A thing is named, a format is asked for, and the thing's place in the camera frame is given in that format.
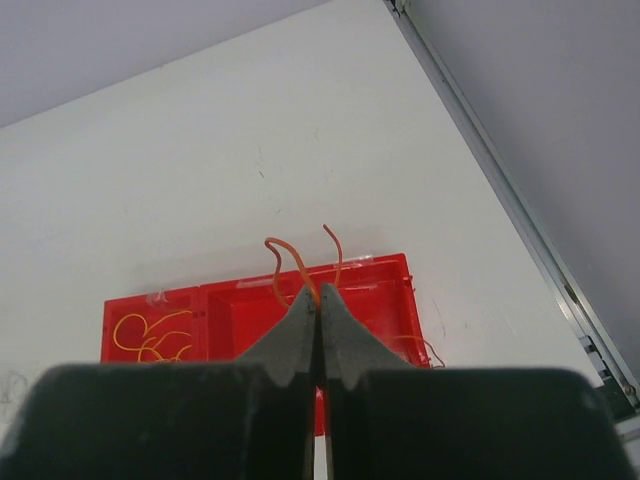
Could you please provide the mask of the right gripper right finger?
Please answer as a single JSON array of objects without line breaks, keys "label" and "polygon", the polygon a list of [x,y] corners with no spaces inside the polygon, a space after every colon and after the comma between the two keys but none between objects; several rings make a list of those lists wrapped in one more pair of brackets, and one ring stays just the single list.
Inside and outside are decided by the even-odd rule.
[{"label": "right gripper right finger", "polygon": [[409,364],[322,288],[332,479],[632,479],[598,392],[554,368]]}]

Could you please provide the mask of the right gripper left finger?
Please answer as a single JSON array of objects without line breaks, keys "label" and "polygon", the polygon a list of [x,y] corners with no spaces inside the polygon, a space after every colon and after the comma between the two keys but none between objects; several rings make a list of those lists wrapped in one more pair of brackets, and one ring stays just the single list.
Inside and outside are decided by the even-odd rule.
[{"label": "right gripper left finger", "polygon": [[311,478],[316,313],[301,290],[232,361],[47,370],[2,442],[2,477]]}]

